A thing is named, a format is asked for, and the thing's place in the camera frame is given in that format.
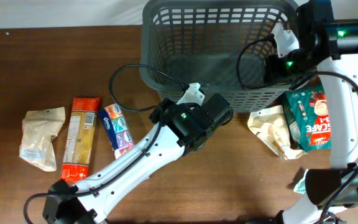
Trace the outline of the green Nescafe coffee bag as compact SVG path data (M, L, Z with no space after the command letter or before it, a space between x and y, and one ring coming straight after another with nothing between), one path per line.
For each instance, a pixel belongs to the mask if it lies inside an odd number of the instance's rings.
M280 101L291 138L305 152L331 148L328 104L321 85L286 91Z

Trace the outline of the grey plastic basket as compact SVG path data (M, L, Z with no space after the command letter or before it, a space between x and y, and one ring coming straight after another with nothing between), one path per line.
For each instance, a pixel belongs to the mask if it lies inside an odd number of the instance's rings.
M142 11L140 75L159 97L177 101L180 82L221 94L239 113L268 107L287 84L268 86L266 37L275 24L296 31L297 3L288 0L149 1Z

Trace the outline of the Kleenex tissue multipack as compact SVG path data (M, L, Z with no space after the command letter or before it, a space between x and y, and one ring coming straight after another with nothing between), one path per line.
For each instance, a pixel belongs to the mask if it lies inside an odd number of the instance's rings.
M122 109L117 104L109 105L98 111L116 159L134 147L134 142L127 126Z

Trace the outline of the beige paper pouch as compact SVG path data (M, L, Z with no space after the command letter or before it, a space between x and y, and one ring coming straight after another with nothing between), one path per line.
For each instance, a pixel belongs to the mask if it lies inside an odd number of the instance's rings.
M58 136L64 122L64 107L26 112L22 120L19 157L43 171L56 171L52 141Z
M251 112L247 125L281 159L299 159L306 154L302 149L291 148L290 132L281 105Z

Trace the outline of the teal torn wrapper piece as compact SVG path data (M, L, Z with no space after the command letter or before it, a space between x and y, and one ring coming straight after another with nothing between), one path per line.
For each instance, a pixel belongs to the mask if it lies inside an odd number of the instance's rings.
M303 177L298 181L298 183L294 186L293 191L298 194L304 194L306 192L306 175L308 169L305 170Z

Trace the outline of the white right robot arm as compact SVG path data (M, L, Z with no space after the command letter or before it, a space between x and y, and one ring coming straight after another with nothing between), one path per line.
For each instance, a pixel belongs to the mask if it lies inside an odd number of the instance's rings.
M358 206L358 23L337 22L330 1L309 1L296 10L298 31L277 24L277 54L268 57L268 85L318 76L331 123L331 166L306 173L306 191L275 223L336 223Z

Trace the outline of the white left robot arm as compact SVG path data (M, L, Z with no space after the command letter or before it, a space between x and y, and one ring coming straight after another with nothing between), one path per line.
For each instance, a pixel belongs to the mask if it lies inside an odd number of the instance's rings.
M150 132L110 165L70 186L59 180L42 213L47 223L102 223L113 208L159 168L202 148L232 116L230 104L213 95L203 105L165 99L150 115Z

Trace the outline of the orange spaghetti packet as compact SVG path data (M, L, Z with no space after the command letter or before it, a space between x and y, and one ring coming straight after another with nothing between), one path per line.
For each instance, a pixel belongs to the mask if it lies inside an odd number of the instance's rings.
M61 178L69 184L87 178L100 97L73 100Z

